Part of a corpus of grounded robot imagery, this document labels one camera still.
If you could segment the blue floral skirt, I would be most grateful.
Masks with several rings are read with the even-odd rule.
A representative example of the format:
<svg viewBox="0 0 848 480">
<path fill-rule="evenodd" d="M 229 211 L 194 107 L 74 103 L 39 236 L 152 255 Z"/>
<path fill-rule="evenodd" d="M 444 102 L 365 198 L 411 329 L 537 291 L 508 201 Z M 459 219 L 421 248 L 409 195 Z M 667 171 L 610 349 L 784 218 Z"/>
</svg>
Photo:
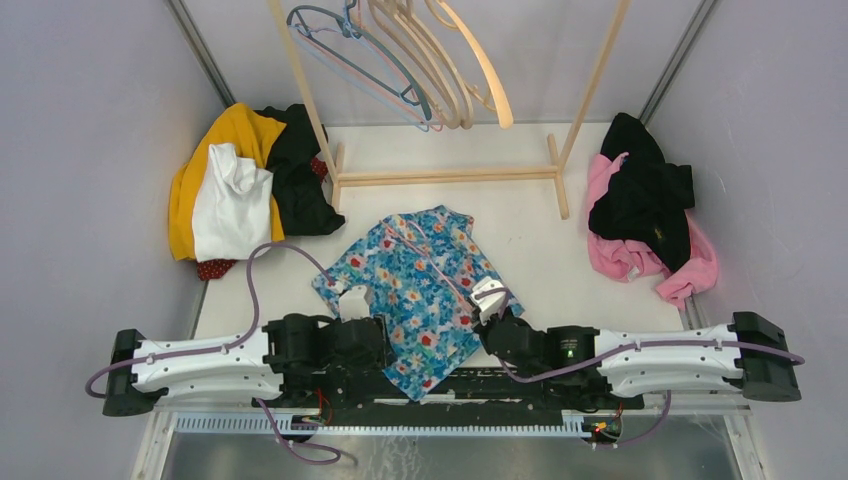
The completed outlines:
<svg viewBox="0 0 848 480">
<path fill-rule="evenodd" d="M 440 205 L 382 220 L 410 239 L 416 236 L 415 243 L 423 246 L 425 240 L 408 225 L 418 224 L 439 268 L 468 301 L 476 283 L 500 277 L 472 238 L 470 215 Z M 472 312 L 463 311 L 429 263 L 390 237 L 380 222 L 311 282 L 334 315 L 340 295 L 355 285 L 371 289 L 371 313 L 384 319 L 397 355 L 383 373 L 412 400 L 425 397 L 481 346 L 472 330 Z"/>
</svg>

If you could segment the wooden hanger front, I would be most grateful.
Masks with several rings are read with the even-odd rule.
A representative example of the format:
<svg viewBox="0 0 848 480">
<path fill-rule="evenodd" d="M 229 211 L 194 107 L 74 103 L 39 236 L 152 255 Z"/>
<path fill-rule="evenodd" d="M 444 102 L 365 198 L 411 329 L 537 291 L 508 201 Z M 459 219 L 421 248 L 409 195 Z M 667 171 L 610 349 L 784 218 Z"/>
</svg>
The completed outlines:
<svg viewBox="0 0 848 480">
<path fill-rule="evenodd" d="M 482 107 L 495 114 L 500 128 L 511 128 L 514 125 L 514 116 L 508 96 L 492 61 L 479 40 L 446 1 L 426 0 L 425 4 L 438 22 L 462 35 L 482 71 L 485 90 L 482 91 L 479 86 L 463 81 L 466 92 Z"/>
</svg>

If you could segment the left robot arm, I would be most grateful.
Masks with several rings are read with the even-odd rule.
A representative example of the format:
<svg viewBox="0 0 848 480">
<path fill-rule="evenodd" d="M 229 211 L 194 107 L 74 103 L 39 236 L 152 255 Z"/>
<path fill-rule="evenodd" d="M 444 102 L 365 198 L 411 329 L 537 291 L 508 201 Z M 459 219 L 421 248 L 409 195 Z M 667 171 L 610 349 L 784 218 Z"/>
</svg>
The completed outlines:
<svg viewBox="0 0 848 480">
<path fill-rule="evenodd" d="M 339 392 L 350 378 L 381 375 L 395 359 L 380 317 L 288 314 L 249 338 L 175 342 L 127 329 L 113 345 L 102 413 L 129 417 L 204 403 L 315 408 L 318 394 Z"/>
</svg>

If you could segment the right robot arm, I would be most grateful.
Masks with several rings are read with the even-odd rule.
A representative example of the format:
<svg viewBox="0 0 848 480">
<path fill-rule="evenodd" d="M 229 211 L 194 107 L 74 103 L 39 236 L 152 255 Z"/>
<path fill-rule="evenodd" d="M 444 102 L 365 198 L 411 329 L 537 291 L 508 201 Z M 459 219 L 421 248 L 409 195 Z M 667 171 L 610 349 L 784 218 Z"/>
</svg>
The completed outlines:
<svg viewBox="0 0 848 480">
<path fill-rule="evenodd" d="M 747 400 L 802 398 L 783 329 L 763 316 L 736 312 L 731 322 L 678 332 L 631 333 L 584 326 L 536 330 L 506 310 L 477 321 L 484 350 L 509 377 L 578 393 L 591 408 L 658 391 L 738 391 Z"/>
</svg>

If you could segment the white garment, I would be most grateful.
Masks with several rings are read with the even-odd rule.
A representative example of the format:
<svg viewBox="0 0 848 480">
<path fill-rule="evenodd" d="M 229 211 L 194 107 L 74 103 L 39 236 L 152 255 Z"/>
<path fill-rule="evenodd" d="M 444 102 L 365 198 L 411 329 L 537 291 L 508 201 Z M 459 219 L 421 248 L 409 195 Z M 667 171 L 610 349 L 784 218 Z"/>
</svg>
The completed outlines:
<svg viewBox="0 0 848 480">
<path fill-rule="evenodd" d="M 192 212 L 196 260 L 246 260 L 271 240 L 272 178 L 232 143 L 208 147 Z"/>
</svg>

